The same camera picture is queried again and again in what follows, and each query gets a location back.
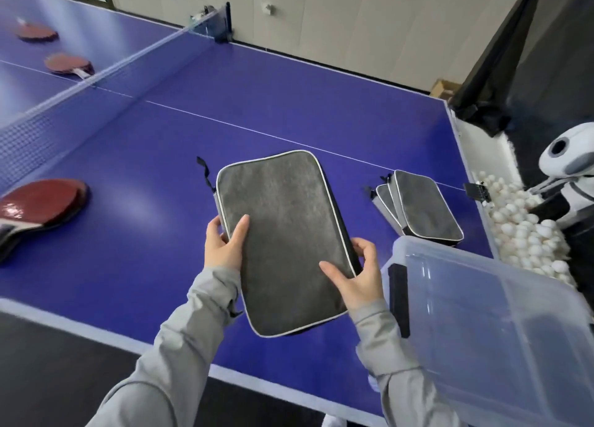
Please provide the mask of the person's left hand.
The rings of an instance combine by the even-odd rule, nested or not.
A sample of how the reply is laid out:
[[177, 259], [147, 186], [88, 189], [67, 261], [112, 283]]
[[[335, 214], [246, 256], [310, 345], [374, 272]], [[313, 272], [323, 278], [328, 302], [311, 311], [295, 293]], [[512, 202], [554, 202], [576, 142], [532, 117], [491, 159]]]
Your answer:
[[222, 226], [220, 217], [213, 218], [207, 225], [204, 245], [204, 267], [225, 267], [240, 272], [242, 257], [234, 257], [227, 248], [229, 238], [219, 234]]

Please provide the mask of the person's right hand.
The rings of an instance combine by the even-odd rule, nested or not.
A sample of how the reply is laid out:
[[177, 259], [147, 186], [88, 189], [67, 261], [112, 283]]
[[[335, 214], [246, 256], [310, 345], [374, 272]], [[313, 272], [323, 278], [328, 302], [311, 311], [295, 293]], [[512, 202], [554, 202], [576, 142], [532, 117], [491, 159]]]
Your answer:
[[348, 311], [354, 312], [383, 299], [384, 294], [375, 244], [359, 237], [354, 237], [351, 241], [357, 255], [364, 259], [364, 264], [361, 273], [349, 278], [353, 281], [353, 290], [350, 293], [339, 293]]

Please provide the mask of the large gray paddle case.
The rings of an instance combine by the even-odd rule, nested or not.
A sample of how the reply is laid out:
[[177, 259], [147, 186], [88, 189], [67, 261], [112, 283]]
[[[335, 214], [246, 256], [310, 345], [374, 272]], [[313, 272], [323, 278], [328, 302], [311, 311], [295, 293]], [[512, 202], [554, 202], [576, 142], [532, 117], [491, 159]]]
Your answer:
[[362, 271], [326, 173], [310, 151], [293, 150], [229, 164], [212, 183], [224, 232], [232, 237], [243, 215], [241, 295], [253, 332], [262, 338], [299, 334], [347, 312], [336, 286], [319, 267], [345, 277]]

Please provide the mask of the person's left forearm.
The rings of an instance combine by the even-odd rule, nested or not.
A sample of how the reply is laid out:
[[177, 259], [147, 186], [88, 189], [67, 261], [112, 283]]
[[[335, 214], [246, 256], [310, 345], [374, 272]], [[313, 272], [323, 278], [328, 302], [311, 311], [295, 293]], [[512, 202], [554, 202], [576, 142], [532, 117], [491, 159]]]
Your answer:
[[193, 427], [225, 327], [239, 314], [240, 288], [238, 270], [205, 267], [86, 427]]

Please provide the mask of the person's right forearm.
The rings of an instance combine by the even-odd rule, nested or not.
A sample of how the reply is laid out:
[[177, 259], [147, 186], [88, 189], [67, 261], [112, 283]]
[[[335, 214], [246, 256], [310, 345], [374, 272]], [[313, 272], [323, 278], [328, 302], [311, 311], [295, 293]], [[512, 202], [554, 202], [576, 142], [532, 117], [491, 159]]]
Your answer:
[[361, 363], [376, 380], [389, 427], [468, 427], [426, 375], [411, 345], [401, 338], [384, 299], [349, 310]]

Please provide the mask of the black clip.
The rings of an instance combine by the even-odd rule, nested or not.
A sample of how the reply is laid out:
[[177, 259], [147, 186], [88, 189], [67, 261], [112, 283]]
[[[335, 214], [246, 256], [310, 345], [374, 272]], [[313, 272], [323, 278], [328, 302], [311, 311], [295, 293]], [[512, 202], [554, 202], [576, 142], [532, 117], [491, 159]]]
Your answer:
[[464, 183], [464, 191], [468, 198], [481, 203], [486, 206], [492, 203], [491, 195], [482, 183]]

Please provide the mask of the clear plastic storage bin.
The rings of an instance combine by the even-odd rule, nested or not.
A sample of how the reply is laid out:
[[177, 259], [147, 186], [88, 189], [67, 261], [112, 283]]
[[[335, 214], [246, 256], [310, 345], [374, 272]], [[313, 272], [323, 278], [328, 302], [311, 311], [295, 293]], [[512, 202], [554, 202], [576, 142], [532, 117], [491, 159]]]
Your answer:
[[570, 285], [398, 238], [382, 268], [400, 332], [472, 427], [594, 427], [594, 320]]

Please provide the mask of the pile of white balls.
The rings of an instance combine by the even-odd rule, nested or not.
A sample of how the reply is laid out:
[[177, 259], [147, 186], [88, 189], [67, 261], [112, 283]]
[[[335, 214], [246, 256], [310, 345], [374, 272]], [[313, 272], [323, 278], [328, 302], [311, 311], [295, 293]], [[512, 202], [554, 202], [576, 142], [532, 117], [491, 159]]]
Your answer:
[[507, 180], [486, 171], [472, 171], [475, 183], [488, 191], [482, 202], [500, 259], [505, 263], [563, 282], [577, 289], [570, 270], [570, 246], [554, 220], [529, 210], [544, 199], [531, 194], [521, 180]]

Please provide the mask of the white ball catch tray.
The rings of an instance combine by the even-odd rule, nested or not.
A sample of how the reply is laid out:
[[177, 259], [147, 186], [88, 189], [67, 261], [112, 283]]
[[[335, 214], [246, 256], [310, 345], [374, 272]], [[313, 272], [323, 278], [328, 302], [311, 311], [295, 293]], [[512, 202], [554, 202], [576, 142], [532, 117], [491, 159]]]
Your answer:
[[514, 147], [504, 133], [492, 138], [480, 128], [459, 120], [447, 104], [445, 109], [471, 183], [475, 183], [479, 172], [484, 171], [486, 175], [502, 177], [507, 183], [524, 187], [517, 168]]

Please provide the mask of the red table tennis paddle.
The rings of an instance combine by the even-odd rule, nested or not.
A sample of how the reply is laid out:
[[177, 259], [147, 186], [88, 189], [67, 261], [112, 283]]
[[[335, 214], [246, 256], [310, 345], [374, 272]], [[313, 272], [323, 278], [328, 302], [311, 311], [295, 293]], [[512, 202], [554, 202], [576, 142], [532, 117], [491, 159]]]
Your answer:
[[43, 63], [47, 70], [57, 75], [75, 75], [86, 79], [95, 74], [91, 61], [77, 55], [56, 53], [47, 56]]
[[59, 39], [59, 33], [48, 26], [33, 24], [22, 18], [17, 18], [16, 22], [15, 34], [21, 41], [52, 42]]
[[58, 228], [87, 205], [91, 189], [76, 179], [42, 179], [0, 198], [0, 264], [27, 238]]

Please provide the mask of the table tennis net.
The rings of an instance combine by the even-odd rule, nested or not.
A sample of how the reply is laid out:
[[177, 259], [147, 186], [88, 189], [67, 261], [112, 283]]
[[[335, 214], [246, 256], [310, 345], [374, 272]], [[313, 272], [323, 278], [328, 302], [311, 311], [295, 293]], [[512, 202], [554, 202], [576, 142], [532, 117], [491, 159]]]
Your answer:
[[187, 26], [0, 123], [0, 194], [76, 149], [213, 44]]

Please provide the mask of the cardboard box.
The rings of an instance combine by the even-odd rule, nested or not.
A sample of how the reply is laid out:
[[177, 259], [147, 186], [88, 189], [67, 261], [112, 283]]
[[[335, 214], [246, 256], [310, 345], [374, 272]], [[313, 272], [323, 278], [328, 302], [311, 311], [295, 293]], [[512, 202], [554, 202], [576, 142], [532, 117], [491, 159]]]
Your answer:
[[449, 102], [456, 95], [456, 92], [461, 87], [462, 84], [439, 78], [435, 81], [435, 84], [432, 86], [429, 92], [429, 96], [432, 98]]

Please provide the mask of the white ball launcher machine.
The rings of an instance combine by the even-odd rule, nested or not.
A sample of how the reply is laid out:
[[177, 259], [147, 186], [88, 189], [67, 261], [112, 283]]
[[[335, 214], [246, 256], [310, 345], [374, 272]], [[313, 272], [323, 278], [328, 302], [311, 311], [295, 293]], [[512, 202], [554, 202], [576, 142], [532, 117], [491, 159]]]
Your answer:
[[561, 133], [541, 153], [538, 166], [548, 178], [528, 192], [558, 191], [532, 208], [531, 214], [541, 221], [555, 221], [561, 230], [594, 216], [594, 122]]

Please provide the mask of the black curtain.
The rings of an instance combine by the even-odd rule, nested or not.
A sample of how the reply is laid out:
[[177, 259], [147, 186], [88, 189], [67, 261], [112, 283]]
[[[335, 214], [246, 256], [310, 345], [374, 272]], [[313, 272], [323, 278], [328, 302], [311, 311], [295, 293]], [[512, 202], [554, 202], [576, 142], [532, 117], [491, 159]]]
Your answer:
[[594, 0], [516, 0], [449, 107], [491, 137], [594, 122]]

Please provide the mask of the black net post clamp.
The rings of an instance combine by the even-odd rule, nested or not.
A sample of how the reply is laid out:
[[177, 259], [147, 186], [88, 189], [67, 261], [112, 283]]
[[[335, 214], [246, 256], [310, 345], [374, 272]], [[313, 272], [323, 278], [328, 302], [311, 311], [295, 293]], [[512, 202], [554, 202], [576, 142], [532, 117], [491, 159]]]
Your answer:
[[188, 32], [211, 38], [218, 44], [233, 42], [231, 3], [226, 2], [219, 8], [204, 5], [197, 14], [190, 16]]

